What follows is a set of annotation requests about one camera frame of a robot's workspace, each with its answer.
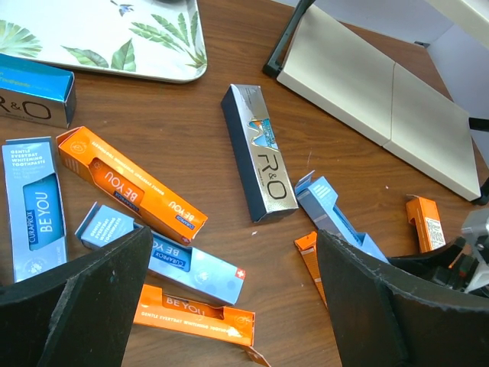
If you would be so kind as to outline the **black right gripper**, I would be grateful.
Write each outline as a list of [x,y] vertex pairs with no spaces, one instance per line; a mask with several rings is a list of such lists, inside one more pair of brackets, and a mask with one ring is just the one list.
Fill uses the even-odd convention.
[[488,209],[470,212],[461,235],[443,247],[418,255],[391,257],[392,265],[437,285],[488,296]]

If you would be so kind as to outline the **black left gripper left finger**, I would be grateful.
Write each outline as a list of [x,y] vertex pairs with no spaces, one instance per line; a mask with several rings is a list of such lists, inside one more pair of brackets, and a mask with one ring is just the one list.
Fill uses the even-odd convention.
[[148,227],[1,289],[3,366],[120,366],[152,249]]

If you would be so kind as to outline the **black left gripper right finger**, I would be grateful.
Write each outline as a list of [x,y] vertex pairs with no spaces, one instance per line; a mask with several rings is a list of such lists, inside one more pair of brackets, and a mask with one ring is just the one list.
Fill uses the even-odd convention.
[[317,252],[344,366],[486,366],[488,300],[418,278],[320,230]]

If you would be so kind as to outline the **light blue Curaprox box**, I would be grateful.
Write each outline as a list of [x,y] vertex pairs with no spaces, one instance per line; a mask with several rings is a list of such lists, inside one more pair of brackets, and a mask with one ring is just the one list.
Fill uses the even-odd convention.
[[313,180],[314,171],[294,187],[296,199],[317,229],[328,231],[370,256],[388,263],[384,253],[365,232],[357,232],[336,205],[338,194],[324,176]]
[[68,261],[66,223],[50,137],[2,145],[14,281]]
[[[76,237],[85,247],[98,249],[140,228],[134,218],[94,203],[76,230]],[[150,272],[224,304],[237,303],[245,281],[244,269],[155,231],[151,235]]]

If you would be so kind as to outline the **blue silver R&O toothpaste box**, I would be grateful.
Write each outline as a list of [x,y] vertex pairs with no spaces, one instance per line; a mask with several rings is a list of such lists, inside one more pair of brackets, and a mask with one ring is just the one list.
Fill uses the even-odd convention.
[[1,116],[69,128],[76,109],[74,73],[1,55]]

